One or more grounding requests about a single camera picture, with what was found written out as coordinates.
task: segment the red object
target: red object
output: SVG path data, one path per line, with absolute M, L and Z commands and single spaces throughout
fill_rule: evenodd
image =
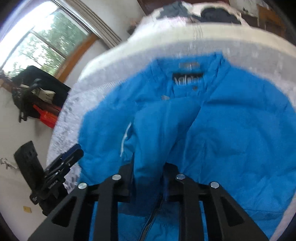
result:
M 48 111 L 41 110 L 37 105 L 33 105 L 33 108 L 40 114 L 40 121 L 53 129 L 57 122 L 57 116 Z

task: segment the black bag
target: black bag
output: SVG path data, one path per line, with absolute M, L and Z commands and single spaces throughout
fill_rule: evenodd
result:
M 13 102 L 20 110 L 19 122 L 21 120 L 26 121 L 28 116 L 33 118 L 40 117 L 40 114 L 33 108 L 33 105 L 42 100 L 38 99 L 32 93 L 32 90 L 41 88 L 55 92 L 52 104 L 62 108 L 71 89 L 52 75 L 35 66 L 27 67 L 18 76 L 12 78 L 12 82 L 19 86 L 12 89 Z M 20 87 L 21 84 L 27 85 L 29 88 Z

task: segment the gray cloth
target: gray cloth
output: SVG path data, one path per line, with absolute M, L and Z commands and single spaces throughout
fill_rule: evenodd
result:
M 191 14 L 188 12 L 187 8 L 182 5 L 181 1 L 176 1 L 170 5 L 164 6 L 163 11 L 160 12 L 160 16 L 157 19 L 164 17 L 174 18 L 174 17 L 190 17 Z

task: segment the electrical outlet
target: electrical outlet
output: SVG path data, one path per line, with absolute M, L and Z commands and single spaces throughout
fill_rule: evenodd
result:
M 26 206 L 24 206 L 24 212 L 26 212 L 26 213 L 32 213 L 31 208 L 30 207 L 26 207 Z

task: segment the black fabric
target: black fabric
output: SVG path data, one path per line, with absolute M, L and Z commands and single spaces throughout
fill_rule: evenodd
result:
M 1 241 L 19 241 L 13 234 L 7 223 L 5 222 L 2 214 L 0 213 L 0 240 Z
M 198 21 L 204 22 L 218 22 L 218 23 L 235 23 L 241 24 L 241 22 L 236 18 L 236 16 L 229 14 L 223 8 L 206 8 L 200 13 L 200 17 L 192 15 L 193 18 Z
M 38 69 L 35 66 L 29 66 L 18 76 L 12 78 L 12 81 L 16 85 L 24 84 L 31 86 L 35 79 L 42 79 L 40 85 L 41 89 L 54 91 L 56 93 L 52 103 L 56 106 L 62 107 L 71 88 L 45 71 Z
M 36 86 L 44 90 L 50 90 L 55 92 L 52 103 L 60 108 L 64 105 L 67 99 L 68 92 L 71 89 L 65 84 L 61 83 L 52 75 L 46 73 L 45 71 L 38 69 L 35 66 L 29 66 L 24 71 L 22 71 L 18 76 L 12 78 L 12 81 L 20 86 L 21 84 L 32 87 L 35 80 L 38 80 Z M 19 122 L 21 122 L 21 115 L 23 113 L 23 120 L 27 120 L 27 117 L 40 118 L 40 114 L 37 110 L 33 108 L 36 101 L 39 101 L 38 97 L 28 91 L 28 89 L 19 87 L 12 90 L 12 98 L 14 104 L 21 110 Z

